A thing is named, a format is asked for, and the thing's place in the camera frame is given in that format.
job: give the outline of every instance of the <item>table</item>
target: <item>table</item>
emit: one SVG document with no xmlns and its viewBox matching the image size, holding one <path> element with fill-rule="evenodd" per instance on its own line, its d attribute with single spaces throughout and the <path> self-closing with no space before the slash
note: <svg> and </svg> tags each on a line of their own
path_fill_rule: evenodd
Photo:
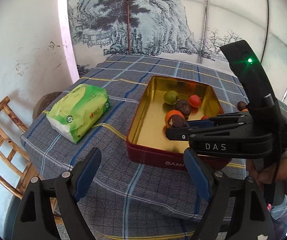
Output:
<svg viewBox="0 0 287 240">
<path fill-rule="evenodd" d="M 96 238 L 186 238 L 194 232 L 207 207 L 196 213 L 196 189 L 185 171 L 162 169 L 129 160 L 125 138 L 138 102 L 153 75 L 172 76 L 211 85 L 225 113 L 248 102 L 236 77 L 200 65 L 158 57 L 114 55 L 92 69 L 61 94 L 48 108 L 81 83 L 107 90 L 111 107 L 78 144 L 54 129 L 41 114 L 21 137 L 32 163 L 44 179 L 58 177 L 83 160 L 92 147 L 102 162 L 80 211 Z M 233 159 L 223 171 L 246 176 L 245 160 Z M 234 200 L 229 201 L 224 223 L 229 223 Z"/>
</svg>

